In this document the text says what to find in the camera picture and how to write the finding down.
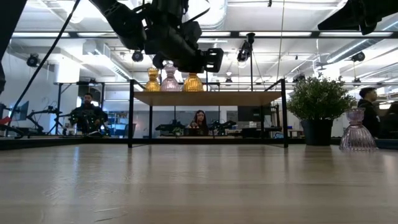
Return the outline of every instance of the vase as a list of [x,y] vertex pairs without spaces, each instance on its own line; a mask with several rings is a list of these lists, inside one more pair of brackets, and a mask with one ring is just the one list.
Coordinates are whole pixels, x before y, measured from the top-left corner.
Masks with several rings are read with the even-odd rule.
[[148,68],[149,81],[145,85],[145,91],[160,91],[160,85],[157,82],[158,74],[157,68]]
[[302,121],[305,143],[309,146],[330,146],[333,120],[319,119]]
[[345,111],[349,126],[340,142],[340,149],[347,151],[377,150],[372,134],[362,125],[365,108],[354,108]]
[[184,82],[183,91],[203,91],[203,84],[196,73],[189,73]]
[[174,77],[174,73],[177,70],[173,65],[168,64],[165,66],[167,77],[162,81],[162,91],[181,91],[178,81]]

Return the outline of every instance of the ribbed glass vase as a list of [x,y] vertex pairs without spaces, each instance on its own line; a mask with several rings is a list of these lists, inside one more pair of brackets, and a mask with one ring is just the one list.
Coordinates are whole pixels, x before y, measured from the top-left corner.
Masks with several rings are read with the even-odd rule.
[[145,85],[145,91],[160,91],[160,85],[157,82],[159,70],[157,68],[148,68],[149,81]]
[[173,65],[168,64],[165,66],[167,77],[162,81],[162,91],[181,91],[178,81],[174,77],[174,73],[177,70]]
[[346,151],[377,150],[372,134],[362,125],[364,108],[354,108],[345,111],[349,126],[340,142],[340,149]]
[[203,84],[196,73],[189,73],[182,91],[203,91]]

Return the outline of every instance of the black plant pot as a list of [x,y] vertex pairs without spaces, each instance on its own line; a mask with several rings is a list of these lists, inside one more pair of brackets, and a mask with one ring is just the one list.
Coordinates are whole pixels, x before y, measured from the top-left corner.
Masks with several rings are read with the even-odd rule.
[[333,120],[301,121],[305,143],[309,146],[330,146]]

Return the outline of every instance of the pink glass vase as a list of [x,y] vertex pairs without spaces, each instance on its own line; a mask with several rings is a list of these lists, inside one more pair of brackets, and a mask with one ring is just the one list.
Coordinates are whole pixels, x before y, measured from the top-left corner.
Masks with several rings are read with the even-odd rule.
[[362,125],[364,108],[347,109],[345,111],[349,126],[340,142],[340,149],[347,151],[377,150],[372,134]]
[[161,91],[181,91],[178,81],[174,77],[174,73],[177,70],[173,65],[166,65],[165,71],[167,77],[162,81]]

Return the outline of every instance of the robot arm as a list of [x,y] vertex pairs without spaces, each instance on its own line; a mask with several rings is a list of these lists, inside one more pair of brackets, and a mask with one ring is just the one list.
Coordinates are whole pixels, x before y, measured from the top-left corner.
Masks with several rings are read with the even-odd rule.
[[171,60],[180,72],[219,72],[223,50],[199,50],[199,23],[181,22],[188,10],[188,0],[153,0],[133,10],[116,0],[90,2],[104,15],[126,48],[155,55],[153,64],[157,68],[163,68],[163,62]]

